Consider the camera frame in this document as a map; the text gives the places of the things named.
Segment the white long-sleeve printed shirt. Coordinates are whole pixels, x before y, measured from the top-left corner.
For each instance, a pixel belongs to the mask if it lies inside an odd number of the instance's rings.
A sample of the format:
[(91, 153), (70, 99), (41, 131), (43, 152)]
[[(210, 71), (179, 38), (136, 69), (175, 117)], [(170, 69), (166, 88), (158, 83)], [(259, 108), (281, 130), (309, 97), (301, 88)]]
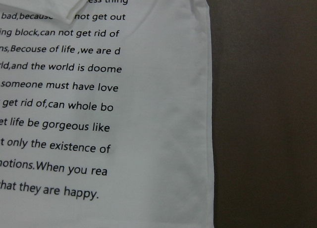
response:
[(207, 0), (0, 0), (0, 225), (211, 228)]

